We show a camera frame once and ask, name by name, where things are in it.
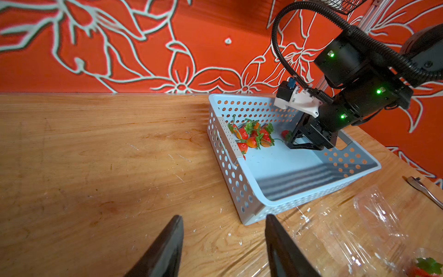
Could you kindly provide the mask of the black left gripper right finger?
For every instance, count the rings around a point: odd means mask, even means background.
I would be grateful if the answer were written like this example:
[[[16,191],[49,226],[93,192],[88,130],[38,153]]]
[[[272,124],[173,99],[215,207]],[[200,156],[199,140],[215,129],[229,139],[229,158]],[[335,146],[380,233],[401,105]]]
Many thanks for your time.
[[[272,277],[321,277],[272,214],[266,216],[265,240]]]

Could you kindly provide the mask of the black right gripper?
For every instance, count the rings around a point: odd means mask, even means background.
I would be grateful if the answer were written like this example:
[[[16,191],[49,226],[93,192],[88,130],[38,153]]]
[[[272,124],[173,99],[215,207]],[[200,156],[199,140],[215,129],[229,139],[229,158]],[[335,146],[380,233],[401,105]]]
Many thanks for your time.
[[[322,151],[336,146],[338,132],[323,128],[316,118],[304,114],[292,131],[285,137],[286,145],[293,150]]]

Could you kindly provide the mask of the clear plastic clamshell container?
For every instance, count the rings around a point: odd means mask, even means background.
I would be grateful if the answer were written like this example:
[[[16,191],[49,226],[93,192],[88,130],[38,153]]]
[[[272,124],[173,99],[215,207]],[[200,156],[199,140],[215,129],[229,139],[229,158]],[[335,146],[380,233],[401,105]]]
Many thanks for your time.
[[[360,227],[352,230],[340,211],[308,209],[294,226],[283,226],[321,277],[408,277],[416,258],[443,264],[442,251],[411,245],[410,233],[377,187],[353,198]],[[242,277],[271,277],[265,252],[241,270]]]

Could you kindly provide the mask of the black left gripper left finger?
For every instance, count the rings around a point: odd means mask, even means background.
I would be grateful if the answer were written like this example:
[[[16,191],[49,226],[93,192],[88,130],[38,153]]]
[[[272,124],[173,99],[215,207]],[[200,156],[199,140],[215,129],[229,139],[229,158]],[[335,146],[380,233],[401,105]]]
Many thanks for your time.
[[[177,277],[184,238],[183,218],[175,215],[126,277]]]

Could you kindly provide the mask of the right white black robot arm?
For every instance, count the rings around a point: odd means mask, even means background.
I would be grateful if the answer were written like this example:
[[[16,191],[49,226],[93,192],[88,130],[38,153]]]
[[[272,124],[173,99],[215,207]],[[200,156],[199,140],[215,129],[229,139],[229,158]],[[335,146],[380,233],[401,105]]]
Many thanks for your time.
[[[341,34],[315,59],[328,85],[339,90],[336,96],[309,87],[279,48],[277,35],[281,19],[299,10],[322,15],[341,29]],[[419,32],[397,53],[346,22],[334,9],[318,2],[294,2],[283,8],[275,17],[271,41],[279,62],[291,78],[279,85],[275,103],[286,108],[303,93],[319,101],[314,111],[303,112],[294,130],[287,134],[286,145],[293,150],[331,149],[342,129],[366,123],[382,110],[409,108],[413,88],[443,78],[443,61],[437,54],[443,48],[442,28],[436,25]],[[335,238],[335,246],[347,260],[348,275],[374,276],[375,258],[394,273],[410,273],[405,238],[398,231],[396,215],[378,188],[372,186],[358,194],[354,207],[369,230],[381,229],[381,233],[373,234],[374,253],[371,255],[332,224],[329,210],[321,212],[325,226],[330,227],[331,236]]]

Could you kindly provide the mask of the packed red strawberry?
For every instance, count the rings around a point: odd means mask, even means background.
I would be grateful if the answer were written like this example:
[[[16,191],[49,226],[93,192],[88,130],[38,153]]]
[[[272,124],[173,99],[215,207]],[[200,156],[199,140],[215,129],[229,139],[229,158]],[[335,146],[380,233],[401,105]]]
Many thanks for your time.
[[[441,277],[443,265],[432,257],[419,257],[406,272],[408,277]]]

